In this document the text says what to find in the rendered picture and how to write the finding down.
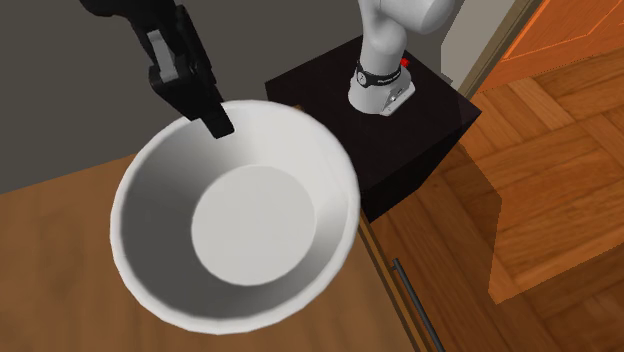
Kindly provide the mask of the orange wooden door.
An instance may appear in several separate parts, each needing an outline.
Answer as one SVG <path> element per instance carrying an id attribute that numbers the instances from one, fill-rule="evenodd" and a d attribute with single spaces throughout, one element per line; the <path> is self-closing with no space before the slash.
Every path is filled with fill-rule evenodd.
<path id="1" fill-rule="evenodd" d="M 624 46 L 624 0 L 514 0 L 458 88 L 465 97 Z"/>

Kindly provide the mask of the white bowl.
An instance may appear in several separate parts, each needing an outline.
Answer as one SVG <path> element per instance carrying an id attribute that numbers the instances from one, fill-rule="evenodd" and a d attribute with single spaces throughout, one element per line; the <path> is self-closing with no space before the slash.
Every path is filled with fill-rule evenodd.
<path id="1" fill-rule="evenodd" d="M 181 117 L 138 152 L 110 214 L 124 285 L 162 321 L 246 333 L 297 313 L 342 268 L 360 191 L 336 137 L 283 104 L 229 101 L 234 132 Z"/>

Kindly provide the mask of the black robot stand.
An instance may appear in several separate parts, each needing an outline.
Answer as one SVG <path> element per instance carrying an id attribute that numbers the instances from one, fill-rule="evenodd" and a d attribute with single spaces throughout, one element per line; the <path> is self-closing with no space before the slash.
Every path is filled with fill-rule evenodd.
<path id="1" fill-rule="evenodd" d="M 416 191 L 481 111 L 411 53 L 415 93 L 385 117 L 354 109 L 347 98 L 362 39 L 356 37 L 265 84 L 269 100 L 300 105 L 348 152 L 361 207 L 373 221 Z"/>

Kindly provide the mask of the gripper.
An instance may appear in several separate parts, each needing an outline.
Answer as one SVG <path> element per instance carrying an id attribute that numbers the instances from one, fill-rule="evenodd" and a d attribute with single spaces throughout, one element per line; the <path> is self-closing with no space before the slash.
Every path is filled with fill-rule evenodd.
<path id="1" fill-rule="evenodd" d="M 234 132 L 211 62 L 188 11 L 174 0 L 79 0 L 91 14 L 127 19 L 151 60 L 148 79 L 164 101 L 199 119 L 217 139 Z"/>

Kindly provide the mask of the wooden cabinet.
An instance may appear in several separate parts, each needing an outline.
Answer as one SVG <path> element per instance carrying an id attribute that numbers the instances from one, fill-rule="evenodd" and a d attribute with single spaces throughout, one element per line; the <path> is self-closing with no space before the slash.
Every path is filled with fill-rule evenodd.
<path id="1" fill-rule="evenodd" d="M 560 352 L 495 238 L 501 201 L 476 121 L 412 195 L 361 226 L 343 270 L 297 315 L 240 335 L 171 326 L 126 291 L 108 214 L 128 159 L 0 195 L 0 352 Z"/>

